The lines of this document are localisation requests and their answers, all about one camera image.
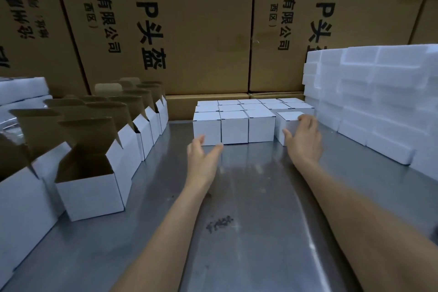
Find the person's right arm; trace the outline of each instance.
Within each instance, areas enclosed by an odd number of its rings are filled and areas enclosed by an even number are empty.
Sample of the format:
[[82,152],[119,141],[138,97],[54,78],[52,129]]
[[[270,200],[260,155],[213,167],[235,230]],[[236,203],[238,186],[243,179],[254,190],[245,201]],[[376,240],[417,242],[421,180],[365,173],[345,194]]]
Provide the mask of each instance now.
[[318,161],[321,134],[303,115],[288,154],[309,184],[365,292],[438,291],[438,247],[412,226],[334,180]]

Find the person's left arm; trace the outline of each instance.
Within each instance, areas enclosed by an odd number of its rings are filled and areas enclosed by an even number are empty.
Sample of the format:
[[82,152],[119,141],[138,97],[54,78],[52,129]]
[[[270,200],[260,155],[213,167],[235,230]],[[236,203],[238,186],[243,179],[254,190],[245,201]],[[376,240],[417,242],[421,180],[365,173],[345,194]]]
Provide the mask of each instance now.
[[140,256],[125,270],[111,292],[176,292],[186,262],[194,223],[216,174],[221,144],[205,155],[204,136],[187,147],[188,173],[183,191]]

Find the forearm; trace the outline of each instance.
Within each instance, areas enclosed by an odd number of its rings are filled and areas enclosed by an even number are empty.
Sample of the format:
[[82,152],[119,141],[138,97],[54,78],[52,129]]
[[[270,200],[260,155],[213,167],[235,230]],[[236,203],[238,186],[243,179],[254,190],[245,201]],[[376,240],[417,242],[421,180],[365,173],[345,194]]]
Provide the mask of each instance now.
[[297,168],[365,291],[434,291],[438,248],[414,228],[335,181],[317,163]]
[[176,292],[205,192],[185,188],[112,292]]

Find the hand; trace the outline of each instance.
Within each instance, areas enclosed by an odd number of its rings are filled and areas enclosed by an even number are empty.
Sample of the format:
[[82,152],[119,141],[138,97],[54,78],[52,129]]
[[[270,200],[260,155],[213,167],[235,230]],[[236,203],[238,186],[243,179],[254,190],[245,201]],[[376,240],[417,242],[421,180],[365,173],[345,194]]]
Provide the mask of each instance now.
[[318,121],[312,115],[300,115],[295,136],[283,129],[287,153],[297,168],[305,163],[317,163],[322,155]]
[[194,138],[187,146],[188,168],[185,187],[194,187],[206,193],[215,178],[218,159],[222,152],[223,144],[217,144],[213,150],[206,155],[201,147],[204,143],[204,139],[205,136],[201,135],[200,137]]

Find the metal table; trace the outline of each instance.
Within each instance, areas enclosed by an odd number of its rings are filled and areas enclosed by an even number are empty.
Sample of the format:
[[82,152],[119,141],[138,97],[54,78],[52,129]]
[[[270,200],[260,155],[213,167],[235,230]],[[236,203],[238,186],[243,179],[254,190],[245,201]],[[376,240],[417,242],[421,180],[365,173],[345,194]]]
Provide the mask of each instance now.
[[[321,164],[430,235],[438,183],[324,126]],[[126,210],[64,214],[3,292],[106,292],[181,192],[191,122],[169,123],[136,172]],[[182,292],[359,291],[315,198],[277,141],[225,146],[194,229]]]

